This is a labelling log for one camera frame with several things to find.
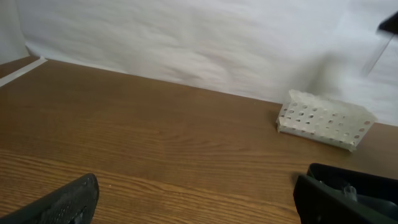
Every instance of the white tape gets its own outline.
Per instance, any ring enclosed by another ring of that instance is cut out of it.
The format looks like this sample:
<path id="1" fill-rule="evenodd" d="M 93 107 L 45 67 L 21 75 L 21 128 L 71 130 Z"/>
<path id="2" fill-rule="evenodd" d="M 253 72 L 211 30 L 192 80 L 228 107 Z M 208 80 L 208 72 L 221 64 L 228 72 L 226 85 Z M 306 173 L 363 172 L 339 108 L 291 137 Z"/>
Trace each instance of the white tape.
<path id="1" fill-rule="evenodd" d="M 12 72 L 6 77 L 0 78 L 0 87 L 4 86 L 5 84 L 13 81 L 14 79 L 20 77 L 21 75 L 29 72 L 30 70 L 34 69 L 35 67 L 38 67 L 39 65 L 43 64 L 46 62 L 47 59 L 45 59 L 43 56 L 41 56 L 38 60 L 26 65 L 23 68 L 20 68 L 16 70 L 15 72 Z"/>

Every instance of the wooden table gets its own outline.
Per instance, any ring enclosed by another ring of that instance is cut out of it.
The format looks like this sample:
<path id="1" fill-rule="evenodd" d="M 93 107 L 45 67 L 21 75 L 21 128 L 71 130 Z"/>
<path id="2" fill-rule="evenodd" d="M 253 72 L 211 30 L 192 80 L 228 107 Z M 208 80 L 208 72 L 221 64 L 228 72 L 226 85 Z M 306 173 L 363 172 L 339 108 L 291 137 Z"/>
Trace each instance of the wooden table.
<path id="1" fill-rule="evenodd" d="M 277 133 L 279 110 L 50 60 L 0 88 L 0 216 L 87 172 L 93 223 L 300 223 L 294 180 L 313 162 L 398 179 L 398 128 L 351 154 Z"/>

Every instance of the white paper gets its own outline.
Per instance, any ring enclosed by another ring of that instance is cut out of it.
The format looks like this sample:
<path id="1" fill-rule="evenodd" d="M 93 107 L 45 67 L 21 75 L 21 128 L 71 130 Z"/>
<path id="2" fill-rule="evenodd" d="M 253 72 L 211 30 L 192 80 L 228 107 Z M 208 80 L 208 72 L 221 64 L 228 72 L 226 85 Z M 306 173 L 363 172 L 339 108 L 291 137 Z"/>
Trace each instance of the white paper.
<path id="1" fill-rule="evenodd" d="M 353 67 L 361 70 L 380 40 L 377 25 L 398 10 L 393 0 L 18 3 L 27 46 L 38 55 L 279 103 L 289 89 L 324 86 L 318 74 L 327 55 L 359 57 Z M 332 95 L 350 100 L 341 93 Z M 389 108 L 373 112 L 398 124 Z"/>
<path id="2" fill-rule="evenodd" d="M 0 0 L 0 64 L 27 56 L 15 0 Z"/>

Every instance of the clear plastic object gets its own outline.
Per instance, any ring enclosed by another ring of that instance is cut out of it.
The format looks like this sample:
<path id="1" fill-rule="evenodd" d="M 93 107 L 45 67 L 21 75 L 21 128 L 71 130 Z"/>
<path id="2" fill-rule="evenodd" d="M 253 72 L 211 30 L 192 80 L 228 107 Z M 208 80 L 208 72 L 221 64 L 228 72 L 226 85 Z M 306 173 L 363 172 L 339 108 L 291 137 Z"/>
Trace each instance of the clear plastic object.
<path id="1" fill-rule="evenodd" d="M 351 152 L 377 118 L 363 106 L 290 90 L 278 115 L 278 131 Z"/>

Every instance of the brown wooden surface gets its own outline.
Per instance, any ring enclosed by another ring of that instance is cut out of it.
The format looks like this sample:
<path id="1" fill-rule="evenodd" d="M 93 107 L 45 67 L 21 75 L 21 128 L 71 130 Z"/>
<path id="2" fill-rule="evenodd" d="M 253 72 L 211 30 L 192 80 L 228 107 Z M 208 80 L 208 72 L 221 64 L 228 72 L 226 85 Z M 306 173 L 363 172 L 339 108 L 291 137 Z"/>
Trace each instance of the brown wooden surface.
<path id="1" fill-rule="evenodd" d="M 36 61 L 37 59 L 39 59 L 39 57 L 28 56 L 0 65 L 0 78 L 5 77 L 6 75 L 9 75 L 16 70 L 25 67 L 26 65 Z"/>
<path id="2" fill-rule="evenodd" d="M 299 223 L 320 162 L 398 178 L 396 127 L 357 152 L 275 130 L 280 105 L 48 61 L 0 88 L 0 216 L 93 172 L 93 223 Z"/>

